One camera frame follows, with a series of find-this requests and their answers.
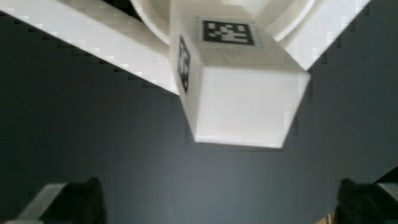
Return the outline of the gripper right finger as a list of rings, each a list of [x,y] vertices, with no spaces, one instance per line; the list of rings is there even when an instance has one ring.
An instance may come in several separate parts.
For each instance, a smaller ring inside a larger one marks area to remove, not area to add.
[[[342,180],[333,224],[398,224],[398,200],[381,183],[398,184],[398,166],[374,183]]]

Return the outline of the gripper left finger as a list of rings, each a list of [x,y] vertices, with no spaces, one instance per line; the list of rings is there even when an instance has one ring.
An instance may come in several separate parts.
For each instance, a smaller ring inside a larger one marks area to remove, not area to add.
[[[11,224],[107,224],[100,179],[49,184]]]

